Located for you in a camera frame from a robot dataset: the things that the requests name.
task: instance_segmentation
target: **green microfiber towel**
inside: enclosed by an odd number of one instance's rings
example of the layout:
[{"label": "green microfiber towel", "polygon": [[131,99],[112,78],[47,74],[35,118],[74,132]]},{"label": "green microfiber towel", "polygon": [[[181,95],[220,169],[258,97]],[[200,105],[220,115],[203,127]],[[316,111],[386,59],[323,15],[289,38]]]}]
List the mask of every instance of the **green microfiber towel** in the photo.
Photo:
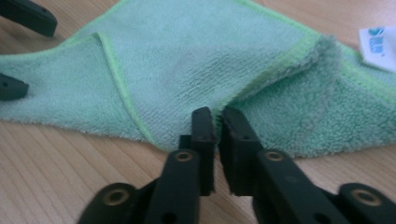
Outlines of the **green microfiber towel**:
[{"label": "green microfiber towel", "polygon": [[191,112],[240,109],[265,147],[317,156],[396,142],[396,76],[245,0],[124,0],[56,49],[0,56],[29,83],[0,118],[177,148]]}]

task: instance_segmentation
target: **white label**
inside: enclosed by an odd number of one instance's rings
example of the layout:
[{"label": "white label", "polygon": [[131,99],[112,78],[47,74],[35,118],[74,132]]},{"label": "white label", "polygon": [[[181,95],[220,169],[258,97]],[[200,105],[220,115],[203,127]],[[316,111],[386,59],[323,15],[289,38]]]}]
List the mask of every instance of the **white label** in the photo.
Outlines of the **white label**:
[{"label": "white label", "polygon": [[396,72],[396,26],[359,30],[363,62]]}]

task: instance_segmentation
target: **table surface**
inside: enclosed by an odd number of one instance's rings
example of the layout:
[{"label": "table surface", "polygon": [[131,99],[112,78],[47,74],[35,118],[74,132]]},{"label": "table surface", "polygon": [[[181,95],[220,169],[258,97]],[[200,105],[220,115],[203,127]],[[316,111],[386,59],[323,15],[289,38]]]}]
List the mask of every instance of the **table surface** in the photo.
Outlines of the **table surface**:
[{"label": "table surface", "polygon": [[[394,0],[256,0],[357,49],[358,30],[396,25]],[[53,48],[116,0],[35,0],[59,25],[53,38],[0,18],[0,54]],[[75,223],[92,196],[114,182],[140,188],[159,176],[166,153],[150,144],[40,125],[0,122],[0,223]],[[396,201],[396,146],[298,159],[312,181],[336,192],[361,182]],[[200,223],[256,223],[249,197],[229,195],[219,159],[217,192],[201,199]]]}]

